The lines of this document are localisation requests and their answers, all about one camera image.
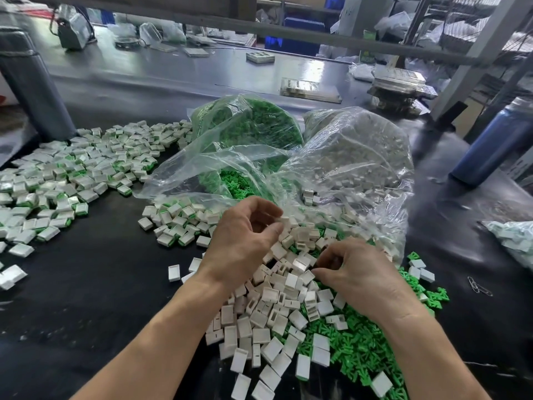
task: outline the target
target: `cable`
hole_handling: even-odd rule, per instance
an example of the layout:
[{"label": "cable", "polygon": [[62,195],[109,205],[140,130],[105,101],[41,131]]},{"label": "cable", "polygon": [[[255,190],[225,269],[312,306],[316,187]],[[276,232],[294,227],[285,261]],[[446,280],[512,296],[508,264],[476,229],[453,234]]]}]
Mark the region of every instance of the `cable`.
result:
[{"label": "cable", "polygon": [[52,11],[52,17],[50,18],[50,26],[48,27],[48,29],[50,30],[50,33],[55,36],[59,36],[59,35],[57,33],[54,33],[54,31],[52,31],[52,25],[56,20],[56,12],[58,8],[59,7],[56,7],[54,8],[54,11]]}]

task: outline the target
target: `hand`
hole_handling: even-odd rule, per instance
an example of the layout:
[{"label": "hand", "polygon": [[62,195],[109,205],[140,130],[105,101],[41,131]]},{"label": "hand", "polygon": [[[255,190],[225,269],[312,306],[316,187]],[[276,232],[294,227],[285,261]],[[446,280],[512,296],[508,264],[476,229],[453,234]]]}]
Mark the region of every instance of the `hand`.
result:
[{"label": "hand", "polygon": [[215,229],[198,275],[221,282],[228,296],[252,277],[278,241],[283,211],[266,199],[249,196],[226,210]]},{"label": "hand", "polygon": [[319,281],[340,293],[350,306],[379,325],[391,317],[401,318],[423,310],[394,264],[362,239],[334,242],[320,255],[312,272]]}]

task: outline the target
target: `blue bottle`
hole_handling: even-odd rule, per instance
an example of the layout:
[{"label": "blue bottle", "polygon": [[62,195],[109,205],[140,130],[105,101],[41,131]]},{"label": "blue bottle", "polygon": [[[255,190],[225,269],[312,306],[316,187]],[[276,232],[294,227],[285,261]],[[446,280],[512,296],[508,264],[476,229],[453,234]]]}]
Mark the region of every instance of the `blue bottle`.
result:
[{"label": "blue bottle", "polygon": [[489,123],[450,175],[477,187],[531,134],[533,101],[515,98]]}]

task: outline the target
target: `plastic bag of white parts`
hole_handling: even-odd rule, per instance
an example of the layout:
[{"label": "plastic bag of white parts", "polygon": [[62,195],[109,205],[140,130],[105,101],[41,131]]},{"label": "plastic bag of white parts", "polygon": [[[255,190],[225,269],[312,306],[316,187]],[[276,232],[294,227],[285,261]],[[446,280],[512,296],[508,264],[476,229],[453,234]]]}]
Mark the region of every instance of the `plastic bag of white parts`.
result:
[{"label": "plastic bag of white parts", "polygon": [[516,261],[533,271],[533,221],[481,223],[496,236],[498,242]]},{"label": "plastic bag of white parts", "polygon": [[[341,222],[400,258],[414,178],[407,135],[377,114],[349,107],[306,114],[304,140],[268,177],[276,203],[288,214],[303,211],[309,221]],[[320,204],[302,207],[303,189],[314,190]]]},{"label": "plastic bag of white parts", "polygon": [[161,21],[161,28],[163,29],[163,40],[165,42],[185,44],[187,38],[183,33],[183,26],[174,21]]}]

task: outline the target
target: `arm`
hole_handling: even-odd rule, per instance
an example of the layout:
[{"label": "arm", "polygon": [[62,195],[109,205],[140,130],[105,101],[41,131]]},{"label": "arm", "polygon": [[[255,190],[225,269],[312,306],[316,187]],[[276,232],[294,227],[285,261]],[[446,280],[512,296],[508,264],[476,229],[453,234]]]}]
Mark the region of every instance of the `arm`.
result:
[{"label": "arm", "polygon": [[174,398],[210,321],[278,240],[282,214],[257,197],[228,209],[196,275],[71,400]]},{"label": "arm", "polygon": [[331,244],[313,273],[383,330],[413,400],[490,400],[394,265],[362,240]]}]

